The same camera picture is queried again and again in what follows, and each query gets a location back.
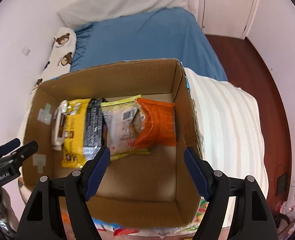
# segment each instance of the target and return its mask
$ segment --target barcode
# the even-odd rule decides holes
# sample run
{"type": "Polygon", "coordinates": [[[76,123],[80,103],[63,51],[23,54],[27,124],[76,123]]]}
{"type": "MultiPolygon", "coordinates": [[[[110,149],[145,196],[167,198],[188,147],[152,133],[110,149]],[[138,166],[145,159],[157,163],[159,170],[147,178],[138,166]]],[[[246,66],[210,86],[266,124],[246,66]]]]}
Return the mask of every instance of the barcode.
{"type": "Polygon", "coordinates": [[[130,117],[133,117],[134,114],[135,114],[135,111],[136,111],[136,109],[132,109],[130,111],[124,112],[123,113],[123,120],[126,120],[126,119],[128,119],[130,117]]]}

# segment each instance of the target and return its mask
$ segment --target blue blanket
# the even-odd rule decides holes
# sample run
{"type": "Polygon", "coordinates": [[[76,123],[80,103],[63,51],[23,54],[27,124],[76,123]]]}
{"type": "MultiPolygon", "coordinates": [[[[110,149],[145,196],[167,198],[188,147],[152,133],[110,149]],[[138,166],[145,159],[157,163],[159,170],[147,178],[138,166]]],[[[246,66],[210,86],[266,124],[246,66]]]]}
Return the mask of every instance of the blue blanket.
{"type": "Polygon", "coordinates": [[[176,58],[201,76],[227,81],[195,17],[182,8],[92,22],[75,33],[70,71],[124,60],[176,58]]]}

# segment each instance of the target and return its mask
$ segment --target black and yellow package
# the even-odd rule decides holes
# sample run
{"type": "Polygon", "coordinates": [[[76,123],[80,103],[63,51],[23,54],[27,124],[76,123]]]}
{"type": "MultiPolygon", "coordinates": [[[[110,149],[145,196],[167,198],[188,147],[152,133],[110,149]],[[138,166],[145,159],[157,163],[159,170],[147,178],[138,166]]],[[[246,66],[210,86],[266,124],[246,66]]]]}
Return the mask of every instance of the black and yellow package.
{"type": "Polygon", "coordinates": [[[82,168],[103,145],[104,119],[100,104],[104,99],[68,101],[62,167],[82,168]]]}

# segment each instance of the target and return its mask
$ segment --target white striped bedding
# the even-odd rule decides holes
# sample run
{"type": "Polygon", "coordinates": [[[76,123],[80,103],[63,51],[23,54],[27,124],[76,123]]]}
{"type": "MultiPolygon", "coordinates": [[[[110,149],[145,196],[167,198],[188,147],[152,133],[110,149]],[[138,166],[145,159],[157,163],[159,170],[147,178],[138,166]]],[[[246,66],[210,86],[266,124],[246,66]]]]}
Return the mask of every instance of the white striped bedding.
{"type": "MultiPolygon", "coordinates": [[[[257,101],[229,82],[184,68],[195,102],[199,131],[204,136],[203,159],[229,177],[255,177],[265,197],[268,176],[257,101]]],[[[229,199],[223,227],[231,225],[235,198],[229,199]]]]}

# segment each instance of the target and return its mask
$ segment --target bear face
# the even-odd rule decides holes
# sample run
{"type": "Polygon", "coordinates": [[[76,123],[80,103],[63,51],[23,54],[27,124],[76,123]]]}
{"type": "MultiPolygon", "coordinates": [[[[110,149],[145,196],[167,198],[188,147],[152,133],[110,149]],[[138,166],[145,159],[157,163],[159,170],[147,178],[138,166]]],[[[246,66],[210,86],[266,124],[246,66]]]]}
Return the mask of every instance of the bear face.
{"type": "Polygon", "coordinates": [[[59,45],[62,45],[62,44],[67,43],[69,39],[70,39],[70,34],[67,33],[67,34],[64,34],[64,35],[62,35],[61,37],[57,38],[57,39],[56,39],[56,42],[57,42],[59,45]]]}
{"type": "Polygon", "coordinates": [[[72,52],[67,53],[61,60],[62,66],[72,63],[72,52]]]}

